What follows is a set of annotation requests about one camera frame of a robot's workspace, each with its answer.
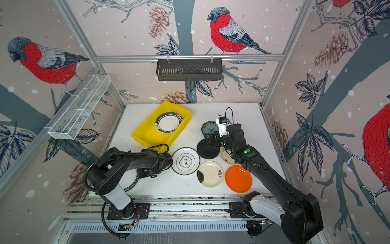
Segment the bird tail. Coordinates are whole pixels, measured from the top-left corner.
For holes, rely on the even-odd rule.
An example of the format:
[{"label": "bird tail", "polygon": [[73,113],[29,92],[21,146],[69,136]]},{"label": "bird tail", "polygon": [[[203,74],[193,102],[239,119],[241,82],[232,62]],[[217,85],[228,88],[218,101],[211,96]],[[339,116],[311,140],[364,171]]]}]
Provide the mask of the bird tail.
[{"label": "bird tail", "polygon": [[261,48],[259,47],[259,45],[257,45],[257,46],[254,45],[253,48],[256,49],[256,50],[258,50],[258,51],[260,51],[260,52],[262,52],[262,53],[264,53],[264,54],[271,54],[271,53],[266,52],[265,50],[261,49]]}]

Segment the black metal basket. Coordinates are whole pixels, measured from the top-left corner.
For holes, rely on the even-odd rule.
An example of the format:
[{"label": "black metal basket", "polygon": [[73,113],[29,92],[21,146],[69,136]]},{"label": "black metal basket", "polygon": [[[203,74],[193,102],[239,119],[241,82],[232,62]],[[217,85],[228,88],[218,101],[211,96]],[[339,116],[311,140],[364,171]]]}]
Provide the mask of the black metal basket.
[{"label": "black metal basket", "polygon": [[220,80],[221,59],[159,59],[156,74],[160,81]]}]

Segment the bird illustration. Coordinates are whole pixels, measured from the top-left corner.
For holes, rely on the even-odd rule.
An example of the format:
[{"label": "bird illustration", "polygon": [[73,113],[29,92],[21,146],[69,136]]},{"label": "bird illustration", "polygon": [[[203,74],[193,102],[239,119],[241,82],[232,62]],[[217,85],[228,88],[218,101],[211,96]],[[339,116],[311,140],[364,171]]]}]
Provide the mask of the bird illustration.
[{"label": "bird illustration", "polygon": [[66,83],[70,79],[76,76],[81,81],[76,75],[76,70],[82,62],[89,60],[58,48],[47,48],[21,36],[8,43],[8,52],[12,61],[19,60],[41,81],[64,84],[65,92],[60,95],[60,98],[64,94],[70,94],[66,91]]},{"label": "bird illustration", "polygon": [[362,160],[367,163],[372,171],[382,181],[383,187],[377,192],[372,193],[367,186],[361,187],[366,189],[374,198],[372,205],[377,205],[376,198],[379,194],[390,191],[390,103],[372,117],[363,130],[363,148],[364,156],[358,157],[351,154],[348,145],[341,144],[347,148],[350,163],[351,157]]},{"label": "bird illustration", "polygon": [[241,50],[253,49],[264,54],[270,54],[259,47],[254,42],[246,30],[239,26],[230,16],[229,10],[225,7],[217,7],[211,10],[207,20],[210,20],[211,39],[214,44],[224,52],[235,52],[238,54]]},{"label": "bird illustration", "polygon": [[329,13],[328,13],[327,15],[330,14],[330,12],[332,11],[332,9],[333,9],[334,7],[337,7],[337,8],[340,9],[340,14],[338,15],[338,16],[340,16],[340,15],[344,15],[344,13],[341,12],[341,8],[342,8],[344,5],[346,5],[347,3],[349,3],[350,1],[352,1],[352,0],[325,0],[325,1],[322,1],[322,2],[318,3],[318,5],[321,5],[321,4],[323,4],[324,2],[326,2],[326,1],[331,1],[331,2],[332,2],[332,8],[330,9],[330,11],[329,11]]}]

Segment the bird head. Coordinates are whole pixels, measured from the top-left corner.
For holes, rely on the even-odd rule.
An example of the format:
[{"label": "bird head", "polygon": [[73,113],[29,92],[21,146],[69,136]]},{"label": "bird head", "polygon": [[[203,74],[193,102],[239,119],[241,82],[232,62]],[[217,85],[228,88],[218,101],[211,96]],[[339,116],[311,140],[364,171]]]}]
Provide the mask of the bird head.
[{"label": "bird head", "polygon": [[12,61],[16,62],[20,60],[22,62],[26,62],[27,59],[24,48],[30,43],[32,43],[30,39],[21,36],[12,39],[8,43],[8,52],[9,56],[12,58]]},{"label": "bird head", "polygon": [[215,22],[217,22],[219,17],[221,17],[222,15],[230,15],[229,10],[227,10],[227,8],[225,7],[218,7],[211,10],[207,20],[210,20],[213,24],[215,24]]}]

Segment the white plate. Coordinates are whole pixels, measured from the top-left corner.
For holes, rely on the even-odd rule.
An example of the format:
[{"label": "white plate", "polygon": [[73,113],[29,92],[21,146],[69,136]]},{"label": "white plate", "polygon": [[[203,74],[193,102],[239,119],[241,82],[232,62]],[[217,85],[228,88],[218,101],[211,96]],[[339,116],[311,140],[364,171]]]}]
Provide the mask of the white plate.
[{"label": "white plate", "polygon": [[222,167],[214,161],[206,161],[199,166],[198,180],[205,187],[216,187],[223,180]]},{"label": "white plate", "polygon": [[167,112],[158,116],[154,125],[159,132],[164,134],[171,134],[176,130],[181,122],[183,122],[183,118],[180,114],[175,112]]},{"label": "white plate", "polygon": [[200,163],[198,153],[192,148],[180,148],[173,154],[172,159],[172,169],[179,175],[194,173]]}]

